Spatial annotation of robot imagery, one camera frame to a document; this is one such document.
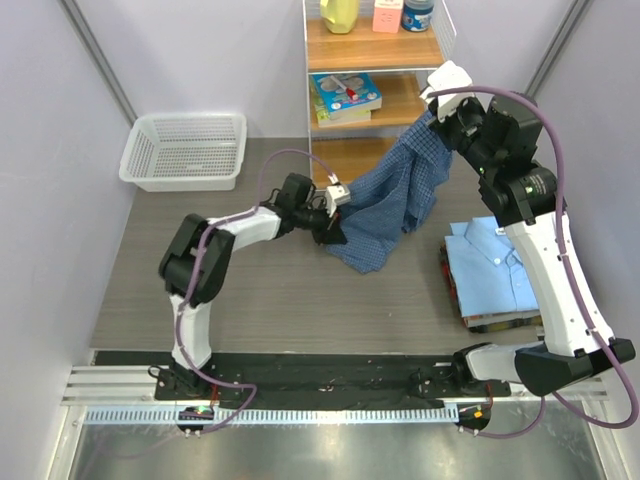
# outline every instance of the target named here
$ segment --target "wall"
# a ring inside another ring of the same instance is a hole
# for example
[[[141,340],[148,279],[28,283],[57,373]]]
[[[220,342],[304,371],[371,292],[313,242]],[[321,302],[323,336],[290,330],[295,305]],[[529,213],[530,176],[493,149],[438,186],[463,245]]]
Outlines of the wall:
[[[524,91],[556,29],[567,0],[446,0],[458,31],[452,60],[476,85]]]
[[[581,262],[605,318],[636,348],[640,57],[629,47],[640,42],[639,16],[635,0],[593,2],[538,97],[567,157],[567,201]],[[548,146],[538,158],[551,161]],[[627,364],[626,370],[640,390],[640,361]],[[615,378],[610,385],[616,392],[615,417],[622,420],[629,412],[626,394]],[[627,460],[638,462],[640,425],[621,432],[621,439]],[[638,466],[632,464],[632,478],[640,478]]]
[[[79,0],[138,115],[240,112],[307,135],[302,0]]]
[[[0,2],[0,464],[42,479],[133,190],[128,126],[55,1]]]

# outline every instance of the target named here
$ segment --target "shelf board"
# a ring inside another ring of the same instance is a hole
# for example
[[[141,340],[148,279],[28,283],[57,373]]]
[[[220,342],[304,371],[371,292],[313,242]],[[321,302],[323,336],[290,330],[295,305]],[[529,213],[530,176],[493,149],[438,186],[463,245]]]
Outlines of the shelf board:
[[[316,111],[311,104],[309,110],[311,130],[324,132],[356,128],[399,127],[411,125],[424,113],[424,104],[419,97],[420,88],[415,75],[375,75],[372,76],[372,79],[382,94],[382,108],[371,112],[371,120],[320,128]]]
[[[444,63],[432,28],[425,32],[377,33],[371,17],[358,18],[346,35],[335,35],[321,18],[307,20],[309,71],[437,68]]]
[[[348,184],[372,170],[395,142],[395,138],[314,140],[311,149],[329,165],[342,183]],[[313,183],[319,189],[329,185],[325,170],[316,162],[313,162]]]

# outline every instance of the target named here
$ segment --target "shelving unit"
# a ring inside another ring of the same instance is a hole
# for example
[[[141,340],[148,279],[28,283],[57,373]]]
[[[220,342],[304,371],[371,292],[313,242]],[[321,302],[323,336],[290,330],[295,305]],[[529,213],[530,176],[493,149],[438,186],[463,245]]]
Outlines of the shelving unit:
[[[367,72],[382,93],[382,108],[371,112],[371,120],[326,128],[318,126],[309,98],[311,151],[344,183],[373,169],[395,143],[398,128],[413,124],[424,112],[416,72],[434,70],[444,62],[432,28],[420,33],[402,28],[398,33],[376,33],[371,12],[368,8],[362,15],[361,8],[355,28],[346,35],[335,35],[322,18],[306,18],[305,9],[308,76]],[[315,164],[312,176],[318,188],[328,185],[324,171]]]

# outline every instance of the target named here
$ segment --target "yellow-green pitcher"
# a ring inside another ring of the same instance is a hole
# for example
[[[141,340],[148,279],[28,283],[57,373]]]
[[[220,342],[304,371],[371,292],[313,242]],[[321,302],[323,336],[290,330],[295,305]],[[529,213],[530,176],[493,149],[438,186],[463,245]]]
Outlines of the yellow-green pitcher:
[[[360,0],[320,0],[320,15],[331,33],[349,33],[356,26]]]

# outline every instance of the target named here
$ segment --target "folded clothes stack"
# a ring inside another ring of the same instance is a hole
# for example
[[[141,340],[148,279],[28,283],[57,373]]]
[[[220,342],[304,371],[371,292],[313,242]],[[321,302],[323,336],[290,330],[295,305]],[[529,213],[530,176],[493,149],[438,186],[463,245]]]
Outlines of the folded clothes stack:
[[[440,261],[452,298],[470,330],[542,324],[522,260],[494,217],[452,223]]]

